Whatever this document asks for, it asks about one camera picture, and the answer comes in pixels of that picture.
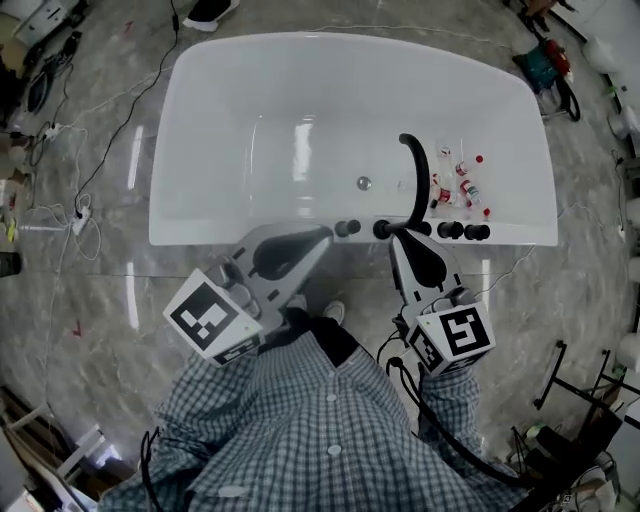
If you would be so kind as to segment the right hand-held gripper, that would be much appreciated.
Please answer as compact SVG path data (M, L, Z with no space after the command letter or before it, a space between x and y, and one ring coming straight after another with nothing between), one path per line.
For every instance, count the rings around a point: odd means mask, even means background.
M460 370L495 348L487 308L464 285L448 250L422 233L398 230L391 235L389 253L403 300L393 323L425 374Z

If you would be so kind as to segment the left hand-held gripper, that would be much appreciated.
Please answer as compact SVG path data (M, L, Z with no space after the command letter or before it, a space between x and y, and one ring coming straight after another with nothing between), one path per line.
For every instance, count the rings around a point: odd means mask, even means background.
M164 317L197 355L225 366L282 328L286 306L333 240L319 224L257 227L208 271L194 270Z

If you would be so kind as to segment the person's right forearm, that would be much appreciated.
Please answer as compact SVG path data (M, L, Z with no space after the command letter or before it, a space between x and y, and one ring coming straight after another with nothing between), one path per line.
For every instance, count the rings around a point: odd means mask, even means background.
M479 387L473 369L466 367L430 376L420 366L420 377L420 396L438 422L467 450L481 456L482 442L476 422Z

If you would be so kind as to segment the person's left forearm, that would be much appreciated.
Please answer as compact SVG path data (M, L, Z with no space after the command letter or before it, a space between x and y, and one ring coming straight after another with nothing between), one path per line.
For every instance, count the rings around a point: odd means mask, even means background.
M157 410L158 448L207 459L226 443L240 416L245 388L254 376L257 356L245 355L216 367L195 355Z

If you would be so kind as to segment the white bathtub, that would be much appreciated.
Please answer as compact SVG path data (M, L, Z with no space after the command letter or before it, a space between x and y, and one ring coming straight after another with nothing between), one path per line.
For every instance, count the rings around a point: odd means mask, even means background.
M276 223L331 228L414 206L416 172L399 135L463 146L488 220L430 200L426 221L486 224L460 244L553 246L558 240L551 158L536 98L519 78L419 44L334 33L273 33L186 50L169 81L149 203L155 246L222 245ZM478 164L477 155L484 157ZM356 180L367 176L368 191Z

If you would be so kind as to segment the person's black trousers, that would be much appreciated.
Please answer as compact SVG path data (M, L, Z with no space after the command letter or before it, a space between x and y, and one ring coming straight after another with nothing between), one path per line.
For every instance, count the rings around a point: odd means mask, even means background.
M311 317L299 307L290 307L285 315L289 327L278 337L280 346L293 343L304 334L312 334L331 363L338 368L356 351L359 343L335 320Z

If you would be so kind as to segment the pile of clear plastic bottles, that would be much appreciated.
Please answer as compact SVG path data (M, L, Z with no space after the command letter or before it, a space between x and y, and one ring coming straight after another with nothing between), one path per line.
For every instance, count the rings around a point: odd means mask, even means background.
M437 205L476 212L483 219L491 217L491 209L483 203L472 166L464 159L463 146L457 153L445 144L436 146L437 170L431 174L430 200Z

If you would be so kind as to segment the black curved faucet spout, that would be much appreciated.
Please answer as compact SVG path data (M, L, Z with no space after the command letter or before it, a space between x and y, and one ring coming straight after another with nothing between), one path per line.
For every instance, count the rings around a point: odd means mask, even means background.
M412 212L408 219L399 223L378 220L373 225L373 235L379 240L386 240L401 229L416 231L415 228L424 220L430 204L430 169L425 150L419 140L411 134L401 133L399 142L411 152L416 171L416 194Z

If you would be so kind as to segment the person's checked shirt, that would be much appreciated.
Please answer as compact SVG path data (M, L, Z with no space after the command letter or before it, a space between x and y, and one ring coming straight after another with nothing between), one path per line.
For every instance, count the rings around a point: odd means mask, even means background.
M207 459L153 444L100 512L508 512L524 491L478 471L432 428L413 434L363 349L336 368L312 334L257 356L231 435Z

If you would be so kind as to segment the black metal rack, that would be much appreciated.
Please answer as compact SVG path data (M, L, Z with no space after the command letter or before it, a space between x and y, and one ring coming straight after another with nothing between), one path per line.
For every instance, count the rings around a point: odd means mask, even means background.
M610 406L595 396L594 387L583 391L558 376L567 344L557 340L555 348L559 352L554 366L541 395L534 399L533 406L540 410L551 389L557 386L586 401L590 408L577 440L566 443L556 442L561 458L557 460L556 468L545 475L536 489L527 497L528 505L524 505L524 510L530 512L542 510L553 499L568 491L584 472L588 472L593 467L597 456L605 450L623 424L623 420L611 410Z

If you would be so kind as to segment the white roll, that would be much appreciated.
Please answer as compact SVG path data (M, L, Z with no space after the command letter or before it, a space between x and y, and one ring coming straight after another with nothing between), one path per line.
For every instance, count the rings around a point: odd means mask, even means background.
M627 369L640 373L640 333L628 333L623 337L616 351L616 359Z

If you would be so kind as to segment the green and red machine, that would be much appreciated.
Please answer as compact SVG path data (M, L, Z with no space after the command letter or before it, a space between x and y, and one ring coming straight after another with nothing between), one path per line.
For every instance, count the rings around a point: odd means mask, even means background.
M552 39L543 39L528 53L514 55L512 61L535 94L551 88L559 78L565 78L571 72L565 49Z

